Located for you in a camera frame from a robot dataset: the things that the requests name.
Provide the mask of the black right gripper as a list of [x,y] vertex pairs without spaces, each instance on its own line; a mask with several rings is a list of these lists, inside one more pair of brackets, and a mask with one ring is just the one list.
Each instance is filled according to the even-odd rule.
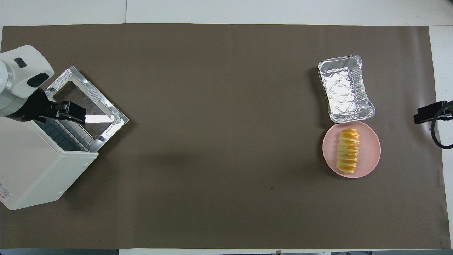
[[453,101],[441,101],[423,106],[417,109],[417,114],[414,115],[414,124],[421,124],[432,121],[438,110],[441,110],[441,119],[453,118]]

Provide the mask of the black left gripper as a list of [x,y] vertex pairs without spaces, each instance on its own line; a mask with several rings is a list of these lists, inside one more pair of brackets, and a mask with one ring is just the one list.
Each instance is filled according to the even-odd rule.
[[[57,103],[51,102],[43,89],[38,88],[26,100],[24,105],[16,112],[7,115],[6,117],[19,122],[28,122],[32,120],[46,123],[48,119],[61,120],[57,116],[57,111],[52,107]],[[59,112],[67,113],[67,117],[72,121],[85,124],[86,109],[77,106],[71,101],[63,101],[59,104]]]

